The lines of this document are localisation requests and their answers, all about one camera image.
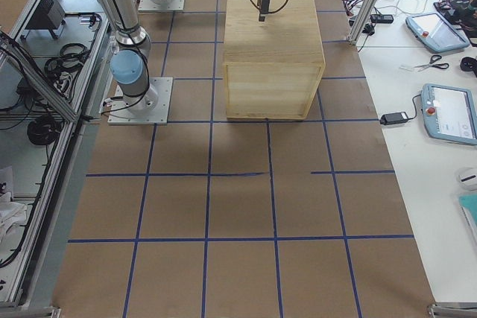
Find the wooden drawer cabinet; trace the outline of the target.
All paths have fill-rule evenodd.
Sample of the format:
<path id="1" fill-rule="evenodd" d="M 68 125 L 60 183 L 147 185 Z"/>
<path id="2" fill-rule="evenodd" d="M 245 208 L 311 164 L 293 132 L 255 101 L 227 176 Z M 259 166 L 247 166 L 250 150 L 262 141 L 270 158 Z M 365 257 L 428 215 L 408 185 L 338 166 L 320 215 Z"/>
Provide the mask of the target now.
<path id="1" fill-rule="evenodd" d="M 303 120 L 326 67 L 315 0 L 288 0 L 258 18 L 249 0 L 227 0 L 226 116 Z"/>

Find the black control box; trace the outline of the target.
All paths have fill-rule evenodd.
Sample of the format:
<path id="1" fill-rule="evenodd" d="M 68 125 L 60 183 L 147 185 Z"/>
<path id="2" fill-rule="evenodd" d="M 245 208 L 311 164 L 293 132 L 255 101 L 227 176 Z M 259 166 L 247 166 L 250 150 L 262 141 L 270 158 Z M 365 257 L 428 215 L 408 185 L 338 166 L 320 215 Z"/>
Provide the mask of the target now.
<path id="1" fill-rule="evenodd" d="M 54 31 L 65 24 L 65 14 L 58 0 L 40 0 L 25 29 L 47 30 L 53 39 L 57 39 L 58 35 Z"/>

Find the black power adapter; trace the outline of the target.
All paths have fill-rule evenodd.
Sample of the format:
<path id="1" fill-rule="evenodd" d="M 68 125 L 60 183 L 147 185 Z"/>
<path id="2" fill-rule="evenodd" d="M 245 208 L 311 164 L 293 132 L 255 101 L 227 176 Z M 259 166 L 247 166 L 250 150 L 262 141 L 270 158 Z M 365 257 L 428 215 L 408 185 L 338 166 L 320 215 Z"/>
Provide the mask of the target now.
<path id="1" fill-rule="evenodd" d="M 409 121 L 409 117 L 406 112 L 385 113 L 379 119 L 379 123 L 384 126 L 404 124 L 407 121 Z"/>

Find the black handled scissors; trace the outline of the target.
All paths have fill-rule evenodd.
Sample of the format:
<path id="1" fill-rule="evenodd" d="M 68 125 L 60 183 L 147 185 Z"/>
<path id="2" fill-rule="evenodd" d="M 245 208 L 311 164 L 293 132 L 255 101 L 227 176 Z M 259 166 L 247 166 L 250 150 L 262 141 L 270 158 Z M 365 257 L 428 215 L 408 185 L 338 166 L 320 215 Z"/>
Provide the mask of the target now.
<path id="1" fill-rule="evenodd" d="M 446 70 L 449 68 L 449 64 L 441 63 L 440 61 L 442 59 L 443 57 L 441 55 L 434 54 L 430 57 L 429 61 L 426 64 L 418 65 L 418 66 L 415 66 L 414 68 L 417 69 L 418 71 L 424 71 L 425 69 L 429 69 L 429 68 Z"/>

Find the near blue teach pendant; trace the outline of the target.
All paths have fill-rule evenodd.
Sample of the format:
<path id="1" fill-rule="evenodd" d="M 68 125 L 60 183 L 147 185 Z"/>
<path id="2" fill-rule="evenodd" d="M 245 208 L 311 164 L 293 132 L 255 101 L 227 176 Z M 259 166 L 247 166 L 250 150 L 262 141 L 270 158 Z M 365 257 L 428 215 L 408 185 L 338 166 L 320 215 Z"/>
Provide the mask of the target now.
<path id="1" fill-rule="evenodd" d="M 421 102 L 430 137 L 476 146 L 476 109 L 470 90 L 426 83 Z"/>

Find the far blue teach pendant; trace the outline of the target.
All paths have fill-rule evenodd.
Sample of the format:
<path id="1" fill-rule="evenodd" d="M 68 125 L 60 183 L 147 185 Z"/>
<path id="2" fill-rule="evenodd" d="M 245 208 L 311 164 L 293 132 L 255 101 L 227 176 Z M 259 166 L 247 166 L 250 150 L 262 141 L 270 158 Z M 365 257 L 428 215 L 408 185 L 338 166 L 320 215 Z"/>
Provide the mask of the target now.
<path id="1" fill-rule="evenodd" d="M 439 13 L 408 16 L 405 23 L 413 35 L 432 53 L 439 54 L 470 46 L 467 37 L 459 33 Z"/>

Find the aluminium side frame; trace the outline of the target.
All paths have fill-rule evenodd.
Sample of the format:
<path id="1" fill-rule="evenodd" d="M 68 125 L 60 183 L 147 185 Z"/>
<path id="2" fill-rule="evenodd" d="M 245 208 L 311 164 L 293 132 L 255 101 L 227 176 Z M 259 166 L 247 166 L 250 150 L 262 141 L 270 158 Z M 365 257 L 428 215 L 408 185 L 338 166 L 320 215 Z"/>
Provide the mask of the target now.
<path id="1" fill-rule="evenodd" d="M 97 0 L 58 0 L 65 24 L 25 29 L 40 0 L 1 0 L 1 312 L 35 308 L 50 216 L 104 69 L 111 26 Z"/>

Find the blue teach pendant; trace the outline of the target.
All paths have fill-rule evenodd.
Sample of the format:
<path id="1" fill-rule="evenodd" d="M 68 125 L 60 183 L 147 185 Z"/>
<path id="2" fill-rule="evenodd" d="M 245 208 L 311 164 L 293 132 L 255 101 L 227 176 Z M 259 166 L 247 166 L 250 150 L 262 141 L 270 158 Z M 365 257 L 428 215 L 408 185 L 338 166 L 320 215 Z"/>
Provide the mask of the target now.
<path id="1" fill-rule="evenodd" d="M 426 83 L 421 102 L 430 137 L 476 146 L 476 109 L 470 90 Z"/>
<path id="2" fill-rule="evenodd" d="M 405 23 L 413 35 L 432 53 L 439 54 L 470 46 L 467 37 L 459 33 L 439 13 L 408 16 Z"/>

